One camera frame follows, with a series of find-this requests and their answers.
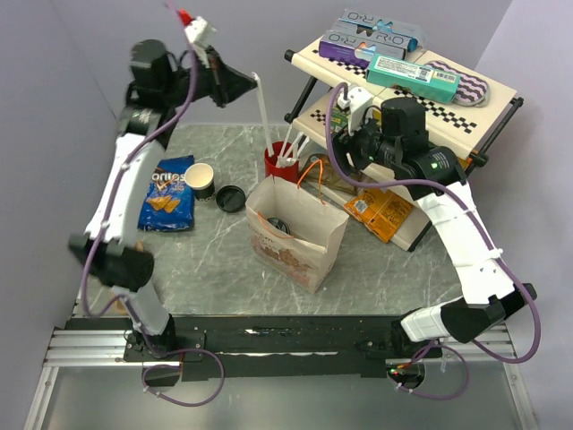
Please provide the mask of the single white straw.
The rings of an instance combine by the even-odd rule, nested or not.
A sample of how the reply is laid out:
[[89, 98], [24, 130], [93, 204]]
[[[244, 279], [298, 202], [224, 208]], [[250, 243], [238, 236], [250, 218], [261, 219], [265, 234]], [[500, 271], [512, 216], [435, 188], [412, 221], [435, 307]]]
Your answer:
[[256, 72], [252, 72], [252, 77], [255, 80], [255, 83], [257, 85], [257, 89], [256, 89], [257, 100], [258, 100], [258, 106], [259, 106], [259, 110], [260, 110], [260, 114], [261, 114], [261, 121], [262, 121], [263, 130], [264, 130], [267, 153], [270, 157], [272, 157], [274, 155], [274, 149], [273, 149], [271, 136], [270, 136], [268, 113], [267, 113], [267, 109], [266, 109], [266, 103], [265, 103], [265, 98], [264, 98], [264, 93], [263, 93], [263, 88], [262, 88], [262, 82], [261, 82], [260, 76]]

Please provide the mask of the paper coffee cup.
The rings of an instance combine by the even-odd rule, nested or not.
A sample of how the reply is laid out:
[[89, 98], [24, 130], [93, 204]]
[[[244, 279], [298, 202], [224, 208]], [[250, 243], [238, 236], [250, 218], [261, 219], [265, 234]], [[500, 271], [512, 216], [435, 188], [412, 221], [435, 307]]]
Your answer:
[[210, 201], [215, 194], [214, 170], [206, 163], [195, 163], [184, 173], [185, 183], [197, 201]]

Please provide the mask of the black coffee cup lid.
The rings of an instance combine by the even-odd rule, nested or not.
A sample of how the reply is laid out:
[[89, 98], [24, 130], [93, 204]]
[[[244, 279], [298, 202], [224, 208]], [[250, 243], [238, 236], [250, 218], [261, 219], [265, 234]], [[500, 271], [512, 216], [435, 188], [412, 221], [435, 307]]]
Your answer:
[[246, 204], [245, 192], [236, 185], [225, 185], [217, 192], [216, 204], [224, 212], [239, 212]]
[[273, 226], [277, 230], [281, 231], [282, 233], [285, 233], [288, 236], [291, 235], [290, 227], [286, 224], [286, 222], [284, 220], [276, 218], [276, 217], [271, 217], [271, 218], [267, 218], [267, 221], [271, 226]]

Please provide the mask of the brown paper takeout bag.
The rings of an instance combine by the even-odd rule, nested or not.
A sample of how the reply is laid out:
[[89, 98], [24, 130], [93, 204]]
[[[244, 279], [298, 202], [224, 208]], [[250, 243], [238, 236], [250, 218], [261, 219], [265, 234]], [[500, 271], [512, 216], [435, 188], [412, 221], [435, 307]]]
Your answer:
[[[251, 245], [259, 258], [310, 293], [315, 293], [338, 256], [349, 216], [299, 182], [269, 176], [247, 198]], [[282, 219], [291, 235], [271, 226]]]

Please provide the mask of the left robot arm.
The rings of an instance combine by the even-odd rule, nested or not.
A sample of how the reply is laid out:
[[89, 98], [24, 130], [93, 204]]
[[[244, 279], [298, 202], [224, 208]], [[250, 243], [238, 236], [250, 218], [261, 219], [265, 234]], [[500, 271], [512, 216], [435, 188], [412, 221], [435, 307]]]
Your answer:
[[216, 29], [205, 18], [177, 11], [187, 42], [184, 67], [157, 39], [131, 49], [132, 81], [117, 122], [115, 155], [98, 207], [85, 230], [72, 234], [68, 248], [83, 266], [81, 289], [93, 276], [112, 289], [132, 320], [136, 339], [156, 359], [175, 354], [173, 316], [151, 283], [154, 257], [136, 247], [141, 208], [151, 176], [163, 159], [181, 115], [198, 99], [223, 108], [257, 81], [226, 65], [212, 46]]

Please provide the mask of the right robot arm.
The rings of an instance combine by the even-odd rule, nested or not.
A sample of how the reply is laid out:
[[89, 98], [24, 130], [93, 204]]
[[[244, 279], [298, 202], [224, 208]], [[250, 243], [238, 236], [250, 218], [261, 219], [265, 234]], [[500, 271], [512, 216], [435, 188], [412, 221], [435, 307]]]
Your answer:
[[382, 121], [365, 120], [370, 104], [360, 101], [362, 88], [336, 86], [327, 105], [357, 114], [349, 124], [325, 138], [333, 168], [350, 185], [363, 189], [404, 186], [435, 227], [461, 285], [460, 297], [404, 314], [391, 334], [391, 347], [411, 357], [423, 341], [452, 337], [473, 342], [482, 333], [524, 307], [534, 321], [534, 341], [541, 338], [536, 293], [503, 261], [475, 207], [466, 173], [448, 147], [431, 143], [423, 107], [411, 98], [381, 105]]

